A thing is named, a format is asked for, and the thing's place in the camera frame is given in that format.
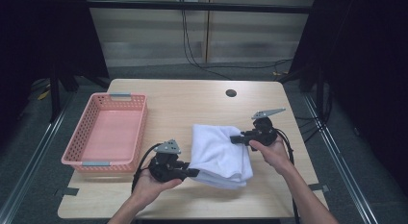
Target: aluminum rail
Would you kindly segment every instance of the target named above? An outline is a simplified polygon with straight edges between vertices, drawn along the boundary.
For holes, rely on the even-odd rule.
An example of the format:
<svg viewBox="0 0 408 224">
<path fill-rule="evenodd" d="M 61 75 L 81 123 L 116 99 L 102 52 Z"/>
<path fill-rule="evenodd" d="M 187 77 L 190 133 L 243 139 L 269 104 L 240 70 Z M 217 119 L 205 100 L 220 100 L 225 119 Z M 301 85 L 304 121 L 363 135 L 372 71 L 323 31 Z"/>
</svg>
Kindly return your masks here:
<svg viewBox="0 0 408 224">
<path fill-rule="evenodd" d="M 313 117 L 318 117 L 316 104 L 310 94 L 304 94 L 304 99 L 311 115 Z M 320 128 L 320 134 L 326 144 L 327 150 L 329 151 L 334 164 L 336 164 L 336 167 L 343 178 L 345 186 L 347 187 L 348 192 L 353 199 L 358 212 L 363 218 L 364 223 L 377 224 L 378 221 L 375 218 L 375 215 L 370 207 L 369 201 L 367 200 L 366 196 L 363 194 L 362 190 L 351 174 L 351 171 L 342 156 L 342 152 L 340 151 L 334 138 L 330 134 L 330 131 L 319 119 L 316 120 L 316 125 L 318 126 L 318 128 Z"/>
<path fill-rule="evenodd" d="M 52 140 L 54 139 L 55 134 L 58 132 L 61 124 L 63 123 L 65 112 L 70 105 L 73 96 L 74 93 L 70 93 L 68 95 L 65 106 L 63 107 L 61 113 L 56 117 L 54 122 L 48 125 L 48 128 L 45 131 L 45 134 L 42 137 L 41 141 L 39 142 L 38 147 L 33 154 L 33 157 L 28 162 L 12 193 L 9 195 L 0 210 L 0 224 L 12 223 L 20 204 L 31 185 L 31 182 L 34 179 L 42 160 L 45 157 L 45 154 L 47 153 L 48 148 Z"/>
<path fill-rule="evenodd" d="M 275 12 L 308 14 L 317 10 L 311 6 L 250 5 L 203 2 L 172 1 L 121 1 L 121 0 L 35 0 L 37 6 L 59 6 L 101 9 L 145 9 L 145 10 L 186 10 L 222 12 Z"/>
</svg>

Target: white towel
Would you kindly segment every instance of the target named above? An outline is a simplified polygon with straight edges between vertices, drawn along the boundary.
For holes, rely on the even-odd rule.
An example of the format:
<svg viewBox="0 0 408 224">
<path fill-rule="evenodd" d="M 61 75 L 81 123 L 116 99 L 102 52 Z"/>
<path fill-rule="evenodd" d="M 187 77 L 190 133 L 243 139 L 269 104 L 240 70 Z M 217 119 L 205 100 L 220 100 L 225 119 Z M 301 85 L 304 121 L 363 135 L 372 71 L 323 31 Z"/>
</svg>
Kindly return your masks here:
<svg viewBox="0 0 408 224">
<path fill-rule="evenodd" d="M 233 126 L 193 125 L 189 168 L 200 172 L 192 179 L 213 187 L 245 187 L 253 176 L 248 149 L 230 140 L 240 134 Z"/>
</svg>

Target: wall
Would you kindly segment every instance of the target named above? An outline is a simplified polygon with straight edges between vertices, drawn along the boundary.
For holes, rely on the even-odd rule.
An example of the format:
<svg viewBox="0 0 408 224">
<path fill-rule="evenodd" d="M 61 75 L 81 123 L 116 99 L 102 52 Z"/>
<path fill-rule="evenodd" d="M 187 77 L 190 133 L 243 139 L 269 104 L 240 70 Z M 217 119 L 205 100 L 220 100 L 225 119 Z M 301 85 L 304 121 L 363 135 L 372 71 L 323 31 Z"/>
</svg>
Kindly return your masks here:
<svg viewBox="0 0 408 224">
<path fill-rule="evenodd" d="M 175 0 L 135 0 L 175 1 Z M 199 0 L 232 4 L 311 6 L 314 0 Z M 180 11 L 91 9 L 108 66 L 188 62 Z M 294 56 L 307 15 L 186 12 L 197 62 L 258 62 Z"/>
</svg>

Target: black wire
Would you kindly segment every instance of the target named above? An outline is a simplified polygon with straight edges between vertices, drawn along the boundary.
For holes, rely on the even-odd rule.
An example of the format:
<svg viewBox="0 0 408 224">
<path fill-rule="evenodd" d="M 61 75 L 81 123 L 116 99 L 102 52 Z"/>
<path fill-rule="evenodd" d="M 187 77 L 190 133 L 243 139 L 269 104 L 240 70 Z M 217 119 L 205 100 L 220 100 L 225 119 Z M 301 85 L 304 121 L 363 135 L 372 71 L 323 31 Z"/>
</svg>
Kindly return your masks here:
<svg viewBox="0 0 408 224">
<path fill-rule="evenodd" d="M 273 82 L 276 82 L 276 80 L 278 80 L 278 69 L 276 68 L 276 65 L 273 68 L 275 69 L 275 78 L 273 79 Z"/>
<path fill-rule="evenodd" d="M 308 142 L 315 134 L 317 134 L 319 131 L 321 131 L 324 127 L 327 126 L 327 123 L 329 121 L 329 117 L 330 117 L 330 113 L 332 112 L 333 109 L 333 91 L 331 90 L 330 86 L 329 86 L 329 90 L 328 90 L 328 97 L 326 100 L 326 108 L 324 110 L 324 114 L 323 114 L 323 120 L 321 121 L 321 125 L 314 131 L 312 132 L 311 135 L 309 135 L 307 138 L 304 139 L 304 143 Z M 312 118 L 306 118 L 306 117 L 296 117 L 296 119 L 312 119 Z M 312 131 L 313 129 L 309 129 L 305 132 L 302 132 L 302 135 L 309 133 L 310 131 Z"/>
<path fill-rule="evenodd" d="M 155 145 L 153 145 L 152 147 L 150 147 L 147 152 L 144 154 L 143 158 L 141 158 L 138 169 L 135 172 L 135 175 L 133 176 L 133 182 L 132 182 L 132 188 L 131 188 L 131 192 L 133 192 L 133 190 L 135 189 L 136 184 L 138 183 L 139 177 L 141 172 L 148 168 L 141 168 L 143 166 L 144 161 L 146 160 L 147 156 L 150 154 L 150 152 L 152 152 L 152 150 L 154 150 L 154 148 L 156 148 L 157 146 L 161 145 L 161 143 L 157 143 Z"/>
<path fill-rule="evenodd" d="M 312 128 L 309 128 L 308 130 L 301 132 L 301 134 L 304 136 L 304 135 L 306 135 L 307 133 L 310 133 L 311 131 L 319 130 L 319 129 L 320 129 L 320 127 L 317 127 L 317 128 L 316 128 L 315 126 L 313 126 Z"/>
<path fill-rule="evenodd" d="M 313 122 L 313 120 L 309 120 L 309 121 L 307 121 L 306 123 L 303 123 L 302 125 L 299 125 L 299 126 L 298 126 L 299 130 L 300 130 L 301 128 L 303 128 L 303 127 L 309 125 L 309 124 L 312 123 L 312 122 Z"/>
<path fill-rule="evenodd" d="M 182 11 L 181 11 L 181 14 L 182 14 L 182 16 L 183 16 L 183 46 L 184 46 L 184 54 L 185 54 L 185 56 L 186 56 L 187 61 L 188 61 L 192 66 L 194 66 L 194 67 L 197 67 L 197 68 L 199 68 L 199 69 L 201 69 L 201 70 L 203 70 L 203 71 L 206 71 L 206 72 L 210 72 L 210 73 L 216 74 L 217 76 L 220 76 L 220 77 L 222 77 L 222 78 L 225 78 L 225 79 L 231 81 L 231 80 L 232 80 L 231 78 L 229 78 L 229 77 L 227 77 L 227 76 L 225 76 L 225 75 L 222 75 L 222 74 L 220 74 L 220 73 L 217 73 L 217 72 L 214 72 L 214 71 L 210 71 L 210 70 L 206 69 L 205 67 L 200 66 L 200 65 L 195 61 L 195 58 L 194 58 L 194 55 L 192 54 L 192 50 L 191 50 L 191 46 L 190 46 L 189 32 L 188 32 L 188 29 L 187 29 L 186 12 L 185 12 L 184 10 L 182 10 Z M 190 50 L 191 59 L 192 59 L 193 62 L 190 61 L 189 55 L 187 54 L 186 39 L 187 39 L 187 45 L 188 45 L 189 50 Z"/>
<path fill-rule="evenodd" d="M 299 119 L 299 120 L 315 120 L 315 119 L 317 119 L 316 116 L 314 116 L 314 117 L 295 116 L 294 118 Z"/>
<path fill-rule="evenodd" d="M 217 74 L 220 77 L 226 78 L 228 80 L 232 80 L 229 77 L 219 74 L 217 72 L 213 72 L 208 70 L 209 68 L 247 68 L 247 69 L 262 69 L 262 68 L 275 68 L 275 72 L 277 73 L 277 65 L 280 65 L 282 63 L 285 62 L 289 62 L 292 61 L 293 59 L 285 59 L 285 60 L 279 60 L 277 62 L 274 62 L 273 64 L 269 64 L 269 65 L 264 65 L 264 66 L 238 66 L 238 65 L 212 65 L 212 66 L 202 66 L 200 65 L 194 58 L 193 54 L 192 54 L 192 50 L 191 50 L 191 46 L 190 46 L 190 39 L 189 39 L 189 32 L 187 29 L 187 18 L 186 18 L 186 11 L 182 10 L 182 17 L 183 17 L 183 44 L 184 44 L 184 54 L 186 56 L 187 61 L 194 67 L 198 67 L 201 70 L 213 73 L 213 74 Z M 187 46 L 189 47 L 189 51 L 190 51 L 190 56 L 192 59 L 192 62 L 189 58 L 189 55 L 187 54 L 187 48 L 186 48 L 186 40 L 187 40 Z"/>
<path fill-rule="evenodd" d="M 291 147 L 291 143 L 289 142 L 288 136 L 286 136 L 286 134 L 283 131 L 279 130 L 279 129 L 275 128 L 275 130 L 278 133 L 278 135 L 285 142 L 286 147 L 288 148 L 289 160 L 294 165 L 293 149 Z M 296 202 L 294 201 L 294 199 L 292 199 L 292 206 L 293 206 L 294 221 L 295 221 L 296 224 L 299 224 L 300 223 L 300 218 L 299 218 L 299 213 L 297 212 L 297 205 L 296 205 Z"/>
</svg>

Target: black tape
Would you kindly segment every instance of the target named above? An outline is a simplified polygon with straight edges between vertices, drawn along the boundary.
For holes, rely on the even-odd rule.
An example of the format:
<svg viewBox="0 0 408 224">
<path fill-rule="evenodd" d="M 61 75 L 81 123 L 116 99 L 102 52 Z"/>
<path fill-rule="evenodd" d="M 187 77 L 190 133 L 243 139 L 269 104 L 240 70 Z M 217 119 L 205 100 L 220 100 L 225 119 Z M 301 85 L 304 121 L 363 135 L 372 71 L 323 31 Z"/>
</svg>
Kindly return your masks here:
<svg viewBox="0 0 408 224">
<path fill-rule="evenodd" d="M 327 185 L 322 186 L 321 184 L 310 184 L 308 186 L 312 191 L 321 190 L 323 193 L 330 191 L 330 188 Z"/>
<path fill-rule="evenodd" d="M 65 187 L 65 188 L 59 188 L 57 191 L 55 191 L 54 196 L 57 197 L 64 197 L 64 195 L 69 195 L 69 196 L 76 196 L 78 194 L 79 188 L 71 188 L 71 187 Z"/>
</svg>

